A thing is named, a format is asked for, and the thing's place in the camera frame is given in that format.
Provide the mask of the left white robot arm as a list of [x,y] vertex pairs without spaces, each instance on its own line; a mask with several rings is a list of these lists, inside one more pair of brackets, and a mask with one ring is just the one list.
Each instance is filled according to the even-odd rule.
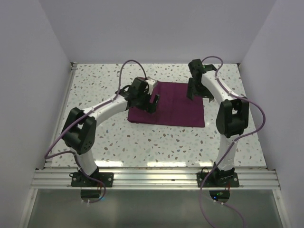
[[97,165],[92,154],[97,127],[112,116],[130,108],[137,108],[153,114],[159,95],[153,95],[158,81],[135,78],[131,85],[119,89],[109,99],[86,109],[73,108],[62,131],[65,144],[76,153],[76,163],[83,172],[82,181],[87,186],[98,183]]

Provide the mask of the purple cloth wrap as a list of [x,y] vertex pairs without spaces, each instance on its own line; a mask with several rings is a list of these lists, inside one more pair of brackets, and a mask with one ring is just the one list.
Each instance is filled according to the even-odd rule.
[[130,108],[128,121],[137,124],[154,124],[204,128],[204,105],[199,96],[187,97],[188,84],[158,82],[152,95],[159,95],[156,112],[150,114],[138,108]]

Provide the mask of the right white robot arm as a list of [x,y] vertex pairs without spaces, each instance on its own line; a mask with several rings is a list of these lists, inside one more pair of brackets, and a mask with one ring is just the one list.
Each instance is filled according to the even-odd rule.
[[188,80],[187,97],[193,100],[199,96],[210,101],[215,100],[219,105],[216,128],[220,133],[220,145],[211,180],[220,187],[234,174],[237,148],[235,140],[248,127],[249,102],[245,101],[245,97],[234,93],[217,76],[219,68],[213,64],[204,65],[200,59],[194,59],[189,62],[188,67],[191,78]]

